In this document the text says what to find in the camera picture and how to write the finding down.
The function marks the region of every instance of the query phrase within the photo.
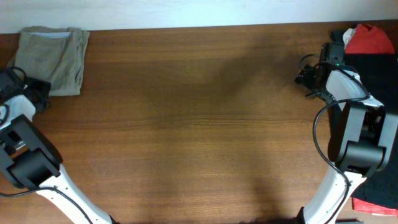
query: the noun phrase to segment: red fabric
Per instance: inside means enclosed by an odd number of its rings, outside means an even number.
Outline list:
[[[357,198],[353,198],[353,209],[359,212],[398,216],[398,210],[396,209],[384,208],[382,206],[364,202]]]
[[[348,42],[346,54],[394,54],[394,46],[380,28],[359,24]]]

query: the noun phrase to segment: table surface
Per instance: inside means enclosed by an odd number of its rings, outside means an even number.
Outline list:
[[[34,124],[73,181],[121,223],[295,217],[327,165],[312,122],[324,105],[294,83],[298,62],[352,22],[90,32],[80,96]],[[398,46],[398,22],[372,22]],[[0,35],[0,65],[18,35]],[[325,115],[321,147],[329,138]],[[0,175],[2,192],[18,192]],[[36,194],[0,199],[4,223],[71,223]],[[355,212],[340,218],[397,223]]]

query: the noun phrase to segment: robotic arm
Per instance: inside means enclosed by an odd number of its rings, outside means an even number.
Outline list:
[[[343,65],[339,53],[338,45],[324,45],[320,61],[334,65],[334,69],[307,67],[296,78],[297,83],[312,90],[309,96],[319,96],[329,105],[366,95],[353,83],[354,78],[360,83],[359,75],[353,68]],[[0,83],[5,83],[0,84],[3,85],[0,86],[0,103],[7,105],[0,111],[0,170],[16,187],[29,190],[0,196],[37,192],[54,203],[73,223],[117,223],[79,190],[69,178],[55,146],[31,123],[35,112],[43,108],[43,100],[32,98],[26,92],[31,88],[12,71],[0,73]],[[38,99],[47,99],[48,92],[41,96]],[[332,124],[328,157],[335,168],[329,167],[317,194],[297,215],[297,224],[335,223],[355,188],[388,163],[398,115],[385,111],[383,104],[372,96],[360,102],[347,100],[345,105],[336,104],[334,114],[337,119]]]

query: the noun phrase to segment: gray cloth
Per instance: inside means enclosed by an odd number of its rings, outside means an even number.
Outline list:
[[[79,95],[89,35],[76,28],[24,28],[9,66],[22,68],[28,77],[50,82],[50,96]]]

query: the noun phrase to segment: white wall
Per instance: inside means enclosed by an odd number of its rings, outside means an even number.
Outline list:
[[[0,0],[0,33],[398,19],[398,0]]]

